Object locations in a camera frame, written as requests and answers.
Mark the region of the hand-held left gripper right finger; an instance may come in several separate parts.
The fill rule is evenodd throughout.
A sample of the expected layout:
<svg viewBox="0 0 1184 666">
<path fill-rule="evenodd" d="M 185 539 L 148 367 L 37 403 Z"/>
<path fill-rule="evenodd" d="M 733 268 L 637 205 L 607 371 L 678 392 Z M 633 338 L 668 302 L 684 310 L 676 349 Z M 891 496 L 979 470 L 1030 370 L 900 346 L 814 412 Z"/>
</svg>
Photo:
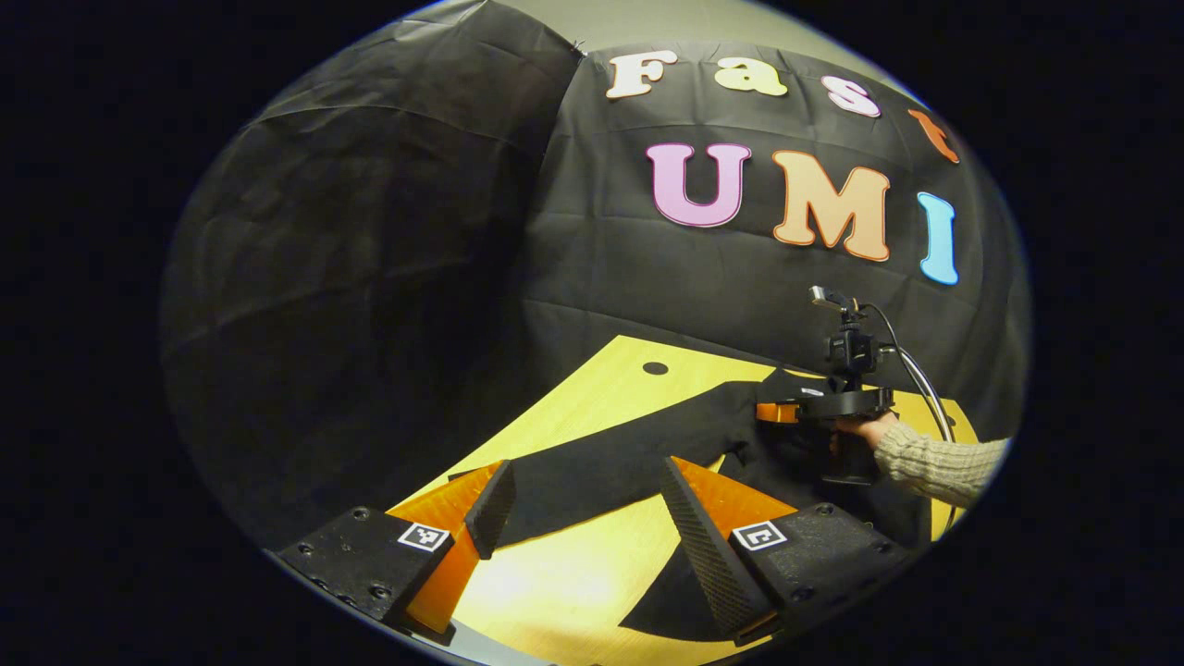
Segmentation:
<svg viewBox="0 0 1184 666">
<path fill-rule="evenodd" d="M 736 646 L 806 634 L 912 561 L 834 502 L 796 510 L 681 457 L 665 460 L 659 493 L 716 627 Z"/>
</svg>

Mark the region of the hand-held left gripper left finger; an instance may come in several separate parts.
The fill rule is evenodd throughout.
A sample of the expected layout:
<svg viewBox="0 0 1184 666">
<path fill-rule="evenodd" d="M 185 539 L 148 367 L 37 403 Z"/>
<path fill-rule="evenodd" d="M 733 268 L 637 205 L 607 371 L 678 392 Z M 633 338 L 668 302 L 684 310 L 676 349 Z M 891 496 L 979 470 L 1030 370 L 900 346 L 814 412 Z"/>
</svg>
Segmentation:
<svg viewBox="0 0 1184 666">
<path fill-rule="evenodd" d="M 377 623 L 448 646 L 453 611 L 498 547 L 515 493 L 511 465 L 496 461 L 393 510 L 347 510 L 276 555 Z"/>
</svg>

